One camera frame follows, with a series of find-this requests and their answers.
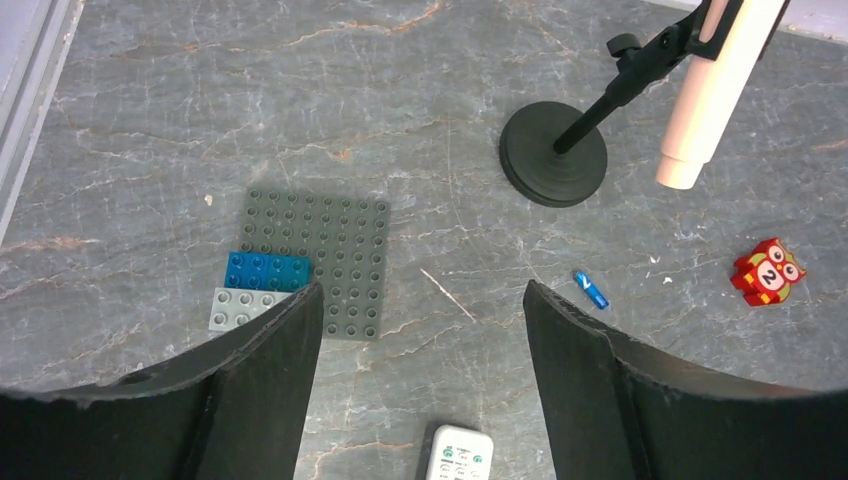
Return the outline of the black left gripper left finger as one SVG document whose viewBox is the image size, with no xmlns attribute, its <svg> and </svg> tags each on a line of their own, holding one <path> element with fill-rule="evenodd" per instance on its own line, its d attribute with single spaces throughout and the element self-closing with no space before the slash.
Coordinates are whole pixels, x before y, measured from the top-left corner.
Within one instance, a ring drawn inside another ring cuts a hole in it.
<svg viewBox="0 0 848 480">
<path fill-rule="evenodd" d="M 1 392 L 5 479 L 289 479 L 322 342 L 324 292 L 107 385 Z"/>
</svg>

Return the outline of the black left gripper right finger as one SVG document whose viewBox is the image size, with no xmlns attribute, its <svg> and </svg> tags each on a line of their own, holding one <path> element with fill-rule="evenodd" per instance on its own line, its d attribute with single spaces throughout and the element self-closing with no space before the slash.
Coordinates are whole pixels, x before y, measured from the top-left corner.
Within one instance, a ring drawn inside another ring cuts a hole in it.
<svg viewBox="0 0 848 480">
<path fill-rule="evenodd" d="M 847 393 L 670 355 L 530 281 L 523 310 L 560 479 L 843 479 Z"/>
</svg>

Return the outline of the blue AAA battery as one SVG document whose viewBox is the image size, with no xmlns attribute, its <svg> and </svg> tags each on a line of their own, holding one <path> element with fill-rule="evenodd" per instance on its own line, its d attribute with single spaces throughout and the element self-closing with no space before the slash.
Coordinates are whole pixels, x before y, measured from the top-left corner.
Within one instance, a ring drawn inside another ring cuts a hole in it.
<svg viewBox="0 0 848 480">
<path fill-rule="evenodd" d="M 609 301 L 607 300 L 607 298 L 603 295 L 603 293 L 599 290 L 599 288 L 584 271 L 575 271 L 573 274 L 573 278 L 575 282 L 579 285 L 581 290 L 597 308 L 605 310 L 609 307 Z"/>
</svg>

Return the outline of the white remote control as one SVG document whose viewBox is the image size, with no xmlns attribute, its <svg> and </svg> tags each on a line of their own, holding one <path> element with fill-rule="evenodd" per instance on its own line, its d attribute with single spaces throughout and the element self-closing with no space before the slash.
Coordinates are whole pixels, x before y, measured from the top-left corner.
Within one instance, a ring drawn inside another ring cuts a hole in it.
<svg viewBox="0 0 848 480">
<path fill-rule="evenodd" d="M 489 480 L 494 457 L 490 436 L 467 428 L 441 425 L 435 430 L 426 480 Z"/>
</svg>

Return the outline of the light grey toy brick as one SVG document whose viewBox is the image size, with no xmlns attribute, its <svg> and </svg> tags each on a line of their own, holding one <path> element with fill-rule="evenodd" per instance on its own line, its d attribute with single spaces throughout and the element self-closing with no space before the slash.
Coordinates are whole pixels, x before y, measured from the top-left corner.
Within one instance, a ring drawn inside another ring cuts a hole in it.
<svg viewBox="0 0 848 480">
<path fill-rule="evenodd" d="M 260 316 L 290 296 L 286 292 L 219 287 L 215 289 L 208 329 L 227 332 Z"/>
</svg>

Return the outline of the blue toy brick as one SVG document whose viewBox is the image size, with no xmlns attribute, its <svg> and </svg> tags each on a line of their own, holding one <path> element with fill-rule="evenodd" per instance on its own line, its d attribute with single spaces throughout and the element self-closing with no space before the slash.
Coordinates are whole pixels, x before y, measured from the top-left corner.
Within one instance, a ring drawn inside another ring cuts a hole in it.
<svg viewBox="0 0 848 480">
<path fill-rule="evenodd" d="M 226 288 L 292 293 L 309 283 L 306 257 L 231 252 L 224 275 Z"/>
</svg>

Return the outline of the red owl toy block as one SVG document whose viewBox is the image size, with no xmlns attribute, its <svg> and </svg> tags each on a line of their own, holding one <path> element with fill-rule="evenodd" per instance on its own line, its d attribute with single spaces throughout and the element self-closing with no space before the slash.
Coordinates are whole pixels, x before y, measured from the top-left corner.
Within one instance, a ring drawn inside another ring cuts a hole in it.
<svg viewBox="0 0 848 480">
<path fill-rule="evenodd" d="M 734 262 L 732 285 L 752 307 L 776 305 L 790 295 L 807 274 L 780 238 L 761 241 L 750 254 Z"/>
</svg>

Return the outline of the dark grey studded baseplate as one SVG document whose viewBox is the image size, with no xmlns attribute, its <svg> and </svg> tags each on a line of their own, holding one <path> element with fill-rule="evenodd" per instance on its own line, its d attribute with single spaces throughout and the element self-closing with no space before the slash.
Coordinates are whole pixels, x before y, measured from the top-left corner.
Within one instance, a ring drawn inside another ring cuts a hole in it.
<svg viewBox="0 0 848 480">
<path fill-rule="evenodd" d="M 240 220 L 243 252 L 307 257 L 325 296 L 324 335 L 379 338 L 385 298 L 391 204 L 251 186 Z"/>
</svg>

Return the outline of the peach toy microphone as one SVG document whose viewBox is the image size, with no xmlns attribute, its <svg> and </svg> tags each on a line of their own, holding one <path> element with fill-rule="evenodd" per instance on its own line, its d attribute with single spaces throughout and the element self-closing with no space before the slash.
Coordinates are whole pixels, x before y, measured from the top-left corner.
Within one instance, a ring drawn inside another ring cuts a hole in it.
<svg viewBox="0 0 848 480">
<path fill-rule="evenodd" d="M 694 186 L 713 158 L 756 62 L 787 1 L 704 1 L 686 44 L 693 56 L 669 119 L 656 180 Z"/>
</svg>

